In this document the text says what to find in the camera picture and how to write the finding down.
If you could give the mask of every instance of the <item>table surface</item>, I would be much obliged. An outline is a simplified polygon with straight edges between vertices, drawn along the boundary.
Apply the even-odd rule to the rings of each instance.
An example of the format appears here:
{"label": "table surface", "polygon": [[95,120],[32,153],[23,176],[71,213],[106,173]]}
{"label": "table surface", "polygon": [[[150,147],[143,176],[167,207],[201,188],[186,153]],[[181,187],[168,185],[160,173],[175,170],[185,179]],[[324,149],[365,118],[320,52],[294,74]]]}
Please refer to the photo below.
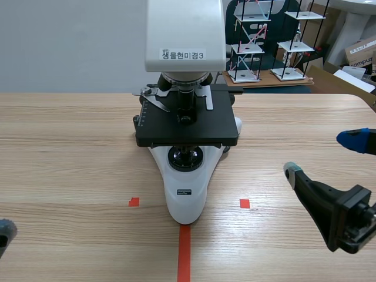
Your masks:
{"label": "table surface", "polygon": [[[0,94],[0,216],[19,229],[2,282],[176,281],[179,225],[136,146],[139,111],[125,94]],[[192,281],[373,281],[376,240],[356,255],[327,250],[283,164],[376,192],[375,157],[335,141],[376,127],[374,112],[350,95],[243,95],[234,111],[243,131],[192,225]]]}

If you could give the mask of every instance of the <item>shelf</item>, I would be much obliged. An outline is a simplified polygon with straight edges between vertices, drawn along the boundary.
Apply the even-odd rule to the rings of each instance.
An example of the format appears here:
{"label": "shelf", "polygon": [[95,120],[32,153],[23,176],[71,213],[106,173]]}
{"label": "shelf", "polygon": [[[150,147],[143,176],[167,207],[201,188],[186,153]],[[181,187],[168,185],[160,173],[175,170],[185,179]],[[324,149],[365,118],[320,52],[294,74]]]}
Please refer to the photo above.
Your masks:
{"label": "shelf", "polygon": [[262,54],[264,53],[258,44],[241,44],[240,52],[238,53],[239,44],[234,44],[231,46],[235,51],[236,55],[248,55],[248,54]]}
{"label": "shelf", "polygon": [[285,14],[294,18],[294,19],[298,19],[298,20],[302,20],[302,19],[325,19],[326,18],[324,16],[321,16],[317,13],[310,12],[310,11],[299,12],[298,16],[296,16],[296,12],[285,12]]}
{"label": "shelf", "polygon": [[241,19],[241,15],[235,15],[235,17],[240,22],[270,22],[270,20],[266,19],[263,15],[244,15],[243,20]]}
{"label": "shelf", "polygon": [[285,41],[278,43],[283,49],[290,53],[296,52],[313,52],[314,49],[304,44],[303,42],[294,42],[293,47],[290,49],[291,41]]}
{"label": "shelf", "polygon": [[294,68],[286,68],[284,71],[284,75],[282,78],[283,68],[281,69],[271,69],[271,72],[274,73],[274,75],[280,80],[280,81],[286,81],[286,80],[302,80],[307,78],[306,76],[303,76],[302,73],[297,71]]}
{"label": "shelf", "polygon": [[247,83],[247,82],[259,82],[260,80],[257,79],[257,75],[249,70],[238,70],[235,80],[235,70],[230,70],[228,73],[231,77],[231,80],[234,83]]}

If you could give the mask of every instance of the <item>red tape mark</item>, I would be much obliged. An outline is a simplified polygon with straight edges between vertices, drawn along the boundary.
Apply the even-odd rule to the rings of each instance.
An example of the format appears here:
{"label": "red tape mark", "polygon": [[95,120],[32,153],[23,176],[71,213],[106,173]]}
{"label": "red tape mark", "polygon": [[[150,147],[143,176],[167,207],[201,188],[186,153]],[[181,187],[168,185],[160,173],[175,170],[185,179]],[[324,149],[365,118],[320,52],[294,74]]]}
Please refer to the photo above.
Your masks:
{"label": "red tape mark", "polygon": [[190,282],[190,225],[180,225],[177,282]]}
{"label": "red tape mark", "polygon": [[140,198],[132,198],[129,202],[128,202],[128,206],[129,207],[138,207],[140,205]]}
{"label": "red tape mark", "polygon": [[247,199],[240,199],[240,208],[241,209],[250,209],[251,208],[251,204],[250,204],[249,200],[247,200]]}

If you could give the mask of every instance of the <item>black microscope stage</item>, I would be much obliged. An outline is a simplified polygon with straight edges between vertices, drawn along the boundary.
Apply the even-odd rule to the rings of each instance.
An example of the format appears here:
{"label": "black microscope stage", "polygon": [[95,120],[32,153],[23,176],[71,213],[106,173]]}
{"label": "black microscope stage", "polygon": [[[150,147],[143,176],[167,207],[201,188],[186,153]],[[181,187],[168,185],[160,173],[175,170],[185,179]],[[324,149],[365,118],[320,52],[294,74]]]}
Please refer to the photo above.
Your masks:
{"label": "black microscope stage", "polygon": [[206,98],[196,97],[197,121],[183,125],[178,119],[178,94],[156,97],[171,112],[144,101],[136,125],[139,147],[236,146],[239,133],[228,91],[212,91],[214,110],[206,109]]}

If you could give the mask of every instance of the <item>white wall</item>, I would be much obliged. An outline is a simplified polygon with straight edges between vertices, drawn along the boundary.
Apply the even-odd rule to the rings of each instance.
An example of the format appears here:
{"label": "white wall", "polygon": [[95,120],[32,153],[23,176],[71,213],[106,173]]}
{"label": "white wall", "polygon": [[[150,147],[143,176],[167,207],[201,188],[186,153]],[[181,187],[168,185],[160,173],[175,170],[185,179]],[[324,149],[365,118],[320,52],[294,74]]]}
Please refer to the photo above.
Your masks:
{"label": "white wall", "polygon": [[[230,0],[224,0],[224,6]],[[0,92],[134,92],[146,0],[0,0]]]}

